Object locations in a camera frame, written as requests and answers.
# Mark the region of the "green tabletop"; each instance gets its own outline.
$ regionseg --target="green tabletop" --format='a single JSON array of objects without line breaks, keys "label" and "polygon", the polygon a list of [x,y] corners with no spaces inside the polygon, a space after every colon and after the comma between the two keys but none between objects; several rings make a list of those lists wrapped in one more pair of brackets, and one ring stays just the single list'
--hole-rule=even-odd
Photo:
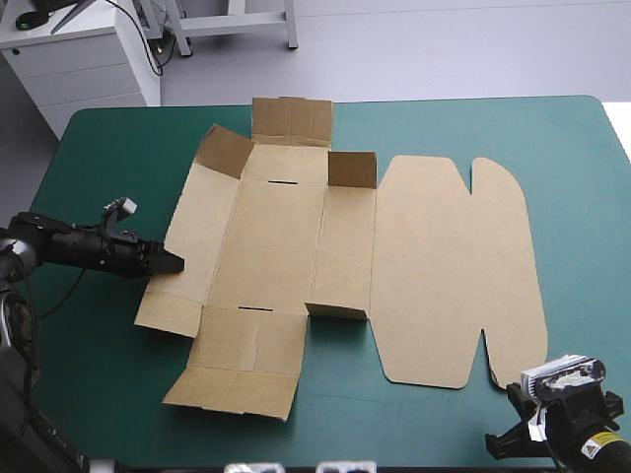
[{"label": "green tabletop", "polygon": [[[81,111],[33,210],[94,223],[105,203],[126,195],[140,208],[124,226],[163,238],[208,127],[220,123],[249,135],[250,117],[249,106]],[[549,357],[602,358],[605,387],[631,402],[631,167],[598,101],[340,103],[333,148],[377,151],[380,176],[397,154],[453,158],[467,182],[477,156],[509,169],[526,193]],[[40,310],[65,293],[78,271],[44,265],[35,272]],[[133,325],[146,283],[88,272],[66,305],[39,325],[43,367],[35,400],[91,456],[134,466],[306,466],[344,458],[497,466],[483,436],[518,420],[489,379],[482,342],[464,389],[392,384],[370,324],[340,320],[310,321],[286,424],[163,405],[191,341]],[[631,416],[621,424],[631,433]]]}]

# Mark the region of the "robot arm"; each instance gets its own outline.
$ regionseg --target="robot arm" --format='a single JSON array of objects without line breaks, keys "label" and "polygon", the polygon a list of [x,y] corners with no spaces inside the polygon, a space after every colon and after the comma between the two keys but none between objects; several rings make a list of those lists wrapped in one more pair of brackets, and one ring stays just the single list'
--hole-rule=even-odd
[{"label": "robot arm", "polygon": [[42,262],[131,278],[182,271],[184,260],[166,251],[162,243],[144,240],[133,232],[116,231],[115,225],[135,210],[136,204],[130,199],[117,199],[104,207],[102,221],[91,227],[23,212],[0,233],[0,250],[13,245],[12,251],[21,259],[26,274]]},{"label": "robot arm", "polygon": [[574,473],[631,472],[631,444],[613,422],[624,412],[622,399],[602,393],[604,364],[565,356],[522,373],[508,397],[521,421],[502,436],[486,436],[497,460],[552,457]]},{"label": "robot arm", "polygon": [[25,212],[14,217],[7,230],[0,229],[0,463],[16,473],[124,471],[114,461],[89,460],[33,406],[36,320],[13,283],[28,278],[43,262],[129,278],[182,271],[183,259],[162,243],[115,229],[135,210],[130,199],[121,198],[104,207],[102,221],[94,226]]}]

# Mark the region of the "cardboard box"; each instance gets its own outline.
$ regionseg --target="cardboard box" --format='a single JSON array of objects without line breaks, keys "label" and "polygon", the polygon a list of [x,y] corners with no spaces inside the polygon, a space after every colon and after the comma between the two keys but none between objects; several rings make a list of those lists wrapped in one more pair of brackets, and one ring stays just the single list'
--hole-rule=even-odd
[{"label": "cardboard box", "polygon": [[250,141],[214,126],[175,209],[178,275],[136,324],[196,337],[165,402],[286,420],[307,317],[370,318],[386,377],[462,387],[483,331],[504,387],[545,361],[524,194],[486,158],[331,152],[332,103],[255,99]]}]

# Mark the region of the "cardboard flap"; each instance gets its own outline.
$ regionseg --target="cardboard flap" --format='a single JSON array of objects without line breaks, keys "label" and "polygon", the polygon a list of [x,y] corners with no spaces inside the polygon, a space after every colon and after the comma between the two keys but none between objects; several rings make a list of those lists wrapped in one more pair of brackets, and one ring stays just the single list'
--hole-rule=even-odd
[{"label": "cardboard flap", "polygon": [[483,321],[494,381],[501,387],[523,368],[540,365],[547,353],[545,314],[537,280],[526,200],[513,175],[497,163],[473,161],[473,199],[486,252],[481,294],[493,307]]},{"label": "cardboard flap", "polygon": [[303,314],[207,306],[168,404],[286,420],[300,375]]},{"label": "cardboard flap", "polygon": [[291,146],[331,145],[333,103],[299,98],[252,100],[252,139]]},{"label": "cardboard flap", "polygon": [[396,157],[379,189],[371,323],[390,380],[464,386],[482,329],[502,387],[545,360],[522,191],[489,160],[473,181],[471,195],[451,160]]},{"label": "cardboard flap", "polygon": [[164,402],[287,421],[297,386],[293,375],[188,367]]},{"label": "cardboard flap", "polygon": [[377,188],[375,152],[329,151],[328,185]]},{"label": "cardboard flap", "polygon": [[208,303],[305,312],[324,189],[243,181]]},{"label": "cardboard flap", "polygon": [[165,238],[166,248],[184,258],[184,271],[152,277],[136,324],[196,335],[238,190],[238,180],[192,164]]},{"label": "cardboard flap", "polygon": [[368,320],[363,308],[343,307],[340,305],[305,303],[310,317],[345,318],[348,320]]},{"label": "cardboard flap", "polygon": [[326,150],[256,144],[245,165],[243,179],[326,185]]},{"label": "cardboard flap", "polygon": [[195,337],[201,311],[202,304],[199,302],[148,288],[134,324]]},{"label": "cardboard flap", "polygon": [[195,160],[209,169],[239,179],[253,146],[254,142],[248,138],[213,125],[199,145]]}]

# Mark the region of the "cable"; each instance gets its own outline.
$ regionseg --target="cable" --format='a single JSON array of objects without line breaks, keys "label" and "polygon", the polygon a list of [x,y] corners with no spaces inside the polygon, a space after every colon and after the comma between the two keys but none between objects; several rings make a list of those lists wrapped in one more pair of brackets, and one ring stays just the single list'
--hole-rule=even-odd
[{"label": "cable", "polygon": [[177,39],[175,39],[175,36],[174,36],[174,40],[171,43],[171,50],[169,51],[169,56],[167,57],[167,60],[161,64],[161,67],[165,67],[167,64],[169,64],[169,61],[171,61],[171,58],[174,56],[174,49],[175,49],[176,42],[177,42]]},{"label": "cable", "polygon": [[559,460],[557,460],[556,455],[552,451],[550,442],[546,439],[543,441],[543,443],[545,443],[545,446],[548,448],[548,453],[550,453],[550,458],[552,458],[552,461],[554,462],[554,466],[556,467],[557,471],[564,472],[565,470],[563,469],[563,467],[561,466],[561,463],[559,462]]},{"label": "cable", "polygon": [[[105,0],[109,5],[117,8],[118,10],[120,10],[122,13],[125,14],[125,16],[131,21],[131,23],[134,25],[134,28],[136,29],[136,32],[138,32],[138,35],[140,36],[140,40],[142,41],[142,45],[145,48],[145,56],[147,56],[147,61],[149,62],[149,66],[151,67],[151,71],[158,77],[162,77],[162,75],[164,74],[163,71],[163,66],[166,65],[165,64],[161,64],[160,61],[158,60],[158,58],[156,57],[156,55],[153,53],[153,51],[149,48],[149,44],[147,44],[147,41],[145,41],[145,36],[142,34],[142,30],[140,30],[140,27],[138,26],[138,24],[136,23],[136,21],[134,20],[134,17],[132,17],[129,12],[127,10],[125,10],[124,8],[122,8],[120,5],[118,5],[117,3],[113,2],[112,0]],[[156,61],[156,66],[157,68],[154,66],[154,63],[152,61],[152,57],[153,59]]]},{"label": "cable", "polygon": [[68,292],[66,293],[66,295],[61,299],[61,301],[59,301],[52,309],[47,310],[46,312],[44,312],[42,315],[38,316],[36,319],[37,320],[42,320],[43,318],[48,317],[49,315],[51,315],[53,312],[55,312],[56,310],[58,310],[62,305],[64,305],[64,303],[66,301],[68,301],[68,299],[70,298],[70,296],[72,296],[72,293],[75,292],[75,289],[77,289],[77,286],[79,286],[79,283],[81,282],[81,280],[83,279],[83,275],[86,274],[86,269],[82,269],[81,270],[81,274],[79,274],[79,277],[75,280],[75,282],[72,284],[72,286],[70,287],[70,289],[68,290]]}]

